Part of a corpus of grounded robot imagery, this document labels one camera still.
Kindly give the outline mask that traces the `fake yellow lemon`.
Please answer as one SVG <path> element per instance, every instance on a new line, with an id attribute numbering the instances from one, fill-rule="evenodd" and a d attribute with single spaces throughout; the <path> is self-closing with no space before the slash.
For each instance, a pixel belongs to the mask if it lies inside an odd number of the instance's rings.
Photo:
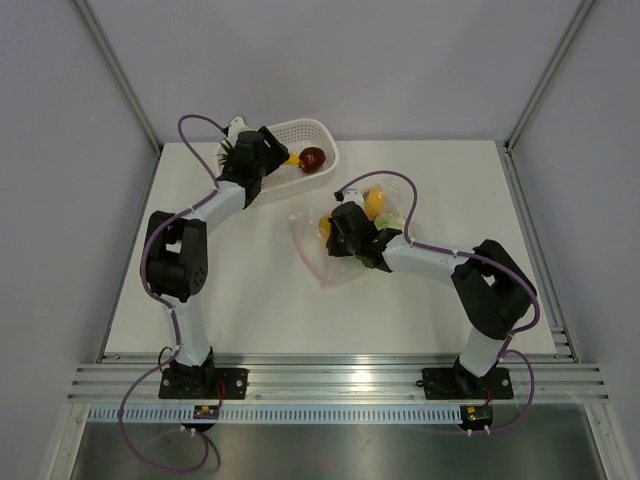
<path id="1" fill-rule="evenodd" d="M 300 167 L 302 165 L 299 156 L 293 152 L 290 153 L 289 158 L 284 162 L 284 166 L 296 166 Z"/>

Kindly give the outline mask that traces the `fake green apple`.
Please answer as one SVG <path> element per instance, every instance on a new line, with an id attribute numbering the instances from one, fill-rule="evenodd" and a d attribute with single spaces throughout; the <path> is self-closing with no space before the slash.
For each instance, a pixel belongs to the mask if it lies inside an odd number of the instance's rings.
<path id="1" fill-rule="evenodd" d="M 402 231 L 404 229 L 404 221 L 401 217 L 392 213 L 383 213 L 374 219 L 374 224 L 379 230 L 396 229 Z"/>

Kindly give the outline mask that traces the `clear zip top bag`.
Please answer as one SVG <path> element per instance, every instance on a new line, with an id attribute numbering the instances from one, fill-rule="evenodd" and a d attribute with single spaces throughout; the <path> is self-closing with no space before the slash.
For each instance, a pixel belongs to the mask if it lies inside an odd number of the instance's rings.
<path id="1" fill-rule="evenodd" d="M 308 207 L 289 215 L 295 252 L 320 286 L 342 286 L 369 270 L 390 271 L 383 250 L 403 233 L 401 199 L 399 188 L 383 180 L 347 188 L 330 210 Z"/>

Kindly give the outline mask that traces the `fake yellow mango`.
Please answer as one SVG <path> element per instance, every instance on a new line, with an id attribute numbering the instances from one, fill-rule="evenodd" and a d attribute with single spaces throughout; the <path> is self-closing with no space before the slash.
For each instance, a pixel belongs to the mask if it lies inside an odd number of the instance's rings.
<path id="1" fill-rule="evenodd" d="M 329 215 L 325 215 L 319 220 L 318 231 L 322 241 L 326 243 L 331 233 L 331 222 Z"/>

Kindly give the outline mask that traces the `fake orange pineapple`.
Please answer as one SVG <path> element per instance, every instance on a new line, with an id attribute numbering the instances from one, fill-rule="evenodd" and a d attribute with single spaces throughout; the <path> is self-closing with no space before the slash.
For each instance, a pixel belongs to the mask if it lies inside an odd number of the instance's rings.
<path id="1" fill-rule="evenodd" d="M 237 170 L 238 156 L 236 148 L 229 140 L 223 140 L 220 143 L 217 160 L 220 174 L 234 173 Z"/>

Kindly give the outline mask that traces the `fake purple fruit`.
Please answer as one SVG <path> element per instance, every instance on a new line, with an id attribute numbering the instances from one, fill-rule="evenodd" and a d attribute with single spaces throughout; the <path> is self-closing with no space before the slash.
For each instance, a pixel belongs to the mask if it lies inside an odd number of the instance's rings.
<path id="1" fill-rule="evenodd" d="M 303 173 L 317 172 L 326 162 L 326 154 L 319 147 L 307 147 L 298 155 L 298 167 Z"/>

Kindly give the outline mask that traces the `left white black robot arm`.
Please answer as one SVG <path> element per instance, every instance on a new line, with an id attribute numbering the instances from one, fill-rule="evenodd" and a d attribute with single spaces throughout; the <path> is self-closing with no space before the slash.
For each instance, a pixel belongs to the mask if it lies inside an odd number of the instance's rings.
<path id="1" fill-rule="evenodd" d="M 171 357 L 158 366 L 160 398 L 244 397 L 231 381 L 244 380 L 246 371 L 218 373 L 205 331 L 199 294 L 208 276 L 208 236 L 248 208 L 261 193 L 264 178 L 289 157 L 287 147 L 267 127 L 244 128 L 223 145 L 222 173 L 213 178 L 211 193 L 181 212 L 156 211 L 150 216 L 141 281 L 145 292 L 169 314 L 175 338 Z"/>

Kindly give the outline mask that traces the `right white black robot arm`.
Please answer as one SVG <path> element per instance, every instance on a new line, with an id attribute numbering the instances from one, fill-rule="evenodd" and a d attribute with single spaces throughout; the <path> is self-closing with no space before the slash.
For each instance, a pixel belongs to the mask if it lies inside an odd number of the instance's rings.
<path id="1" fill-rule="evenodd" d="M 412 242 L 400 229 L 379 229 L 354 201 L 329 215 L 328 254 L 353 257 L 364 267 L 407 273 L 453 287 L 470 324 L 467 342 L 451 367 L 425 368 L 418 385 L 428 400 L 511 399 L 498 365 L 528 311 L 540 317 L 537 291 L 503 246 L 485 240 L 468 251 Z"/>

